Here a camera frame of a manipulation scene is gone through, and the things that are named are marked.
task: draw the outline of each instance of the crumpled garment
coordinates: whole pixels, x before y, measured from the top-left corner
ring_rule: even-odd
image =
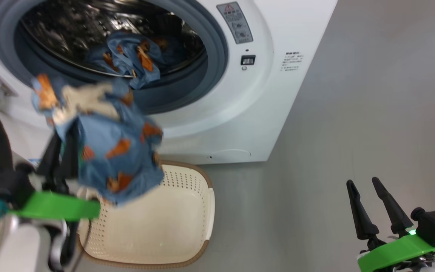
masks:
[[[147,55],[151,62],[143,62],[142,55]],[[139,90],[160,79],[159,69],[180,63],[185,57],[182,43],[174,37],[147,38],[120,30],[111,33],[106,44],[91,48],[86,62],[103,67],[112,74],[134,76],[129,84],[134,90]]]
[[[33,88],[35,110],[47,117],[63,142],[70,127],[78,127],[79,184],[122,205],[162,181],[154,151],[162,131],[137,108],[127,80],[75,88],[42,74]]]

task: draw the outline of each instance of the floor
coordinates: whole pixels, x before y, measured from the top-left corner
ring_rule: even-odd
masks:
[[[268,162],[204,169],[214,231],[180,271],[359,271],[348,179],[381,238],[373,176],[407,213],[435,209],[435,2],[339,0]]]

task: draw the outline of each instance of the white washing machine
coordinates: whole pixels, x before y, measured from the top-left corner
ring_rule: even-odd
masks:
[[[265,161],[336,0],[0,0],[0,118],[12,150],[38,158],[52,131],[30,79],[112,77],[85,53],[114,29],[177,36],[186,60],[136,102],[164,129],[162,157],[192,164]]]

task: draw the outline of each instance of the laundry basket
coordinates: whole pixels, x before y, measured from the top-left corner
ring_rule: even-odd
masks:
[[[197,166],[164,162],[164,180],[142,197],[121,208],[102,202],[98,219],[82,220],[80,249],[91,261],[133,269],[184,267],[206,250],[214,223],[214,191]]]

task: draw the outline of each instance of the green bracket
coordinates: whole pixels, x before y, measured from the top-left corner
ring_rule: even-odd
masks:
[[[24,218],[76,222],[82,218],[97,218],[100,214],[100,203],[43,191],[33,193],[21,210],[9,210],[8,213]]]
[[[430,246],[417,235],[406,235],[372,250],[358,262],[362,272],[373,272],[430,252],[435,252],[434,246]]]

